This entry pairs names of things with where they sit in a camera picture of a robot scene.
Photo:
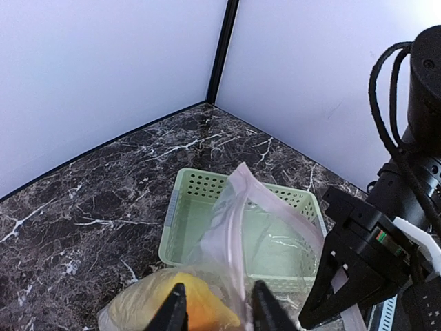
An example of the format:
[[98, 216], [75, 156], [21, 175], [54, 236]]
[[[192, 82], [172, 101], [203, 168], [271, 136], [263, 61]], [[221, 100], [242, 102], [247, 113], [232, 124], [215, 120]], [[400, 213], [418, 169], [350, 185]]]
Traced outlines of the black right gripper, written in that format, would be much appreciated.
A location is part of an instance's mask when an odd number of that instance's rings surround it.
[[376, 192], [366, 201], [329, 187], [325, 214], [335, 225], [325, 238], [316, 280], [299, 315], [314, 328], [353, 305], [369, 308], [395, 296], [410, 277], [421, 280], [416, 245], [394, 224], [395, 217], [421, 230], [427, 220], [419, 203], [406, 196], [400, 203]]

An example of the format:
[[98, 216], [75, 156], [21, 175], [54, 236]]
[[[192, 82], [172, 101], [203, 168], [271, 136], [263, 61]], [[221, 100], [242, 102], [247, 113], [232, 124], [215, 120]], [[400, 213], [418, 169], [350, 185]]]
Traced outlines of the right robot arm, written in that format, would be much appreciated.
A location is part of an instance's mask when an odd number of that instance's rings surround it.
[[369, 103], [390, 154], [366, 199], [329, 187], [318, 273], [300, 312], [310, 329], [400, 294], [413, 330], [440, 329], [440, 27], [386, 49]]

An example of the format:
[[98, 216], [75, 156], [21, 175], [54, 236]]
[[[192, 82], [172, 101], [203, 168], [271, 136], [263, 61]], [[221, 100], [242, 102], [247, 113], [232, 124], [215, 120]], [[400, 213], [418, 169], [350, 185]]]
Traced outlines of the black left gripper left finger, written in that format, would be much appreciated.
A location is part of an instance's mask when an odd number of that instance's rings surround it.
[[188, 331], [185, 286], [177, 283], [147, 326], [147, 331]]

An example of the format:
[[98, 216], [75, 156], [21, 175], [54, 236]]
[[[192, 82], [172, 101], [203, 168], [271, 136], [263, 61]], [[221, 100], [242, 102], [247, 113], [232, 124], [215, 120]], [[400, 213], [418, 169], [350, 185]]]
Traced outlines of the light green plastic basket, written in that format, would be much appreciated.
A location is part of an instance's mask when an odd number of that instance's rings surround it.
[[[187, 261], [192, 248], [210, 226], [212, 208], [226, 188], [227, 175], [194, 168], [178, 171], [158, 249], [168, 266]], [[314, 284], [318, 259], [301, 235], [251, 199], [242, 212], [244, 271], [274, 292], [307, 292]]]

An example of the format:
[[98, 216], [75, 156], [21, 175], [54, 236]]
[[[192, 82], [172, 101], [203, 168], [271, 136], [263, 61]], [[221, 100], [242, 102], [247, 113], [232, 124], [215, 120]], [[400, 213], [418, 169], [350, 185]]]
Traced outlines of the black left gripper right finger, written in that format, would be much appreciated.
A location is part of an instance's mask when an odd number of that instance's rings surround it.
[[256, 281], [252, 288], [252, 318], [255, 331], [298, 331], [262, 280]]

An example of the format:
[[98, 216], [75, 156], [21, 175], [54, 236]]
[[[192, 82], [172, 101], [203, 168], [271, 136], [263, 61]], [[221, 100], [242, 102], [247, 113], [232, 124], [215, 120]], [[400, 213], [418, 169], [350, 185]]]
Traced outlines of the clear dotted zip top bag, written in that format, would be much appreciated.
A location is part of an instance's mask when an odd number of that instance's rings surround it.
[[[204, 280], [210, 290], [237, 314], [240, 327], [222, 330], [251, 330], [252, 288], [261, 280], [250, 281], [244, 271], [240, 209], [245, 206], [246, 199], [290, 225], [313, 250], [318, 263], [327, 233], [312, 193], [261, 183], [245, 164], [227, 175], [226, 188], [212, 208], [211, 224], [192, 248], [187, 261], [180, 266], [165, 264], [165, 269], [175, 269], [177, 274], [184, 272]], [[307, 292], [274, 292], [268, 288], [299, 327], [298, 316], [312, 287]]]

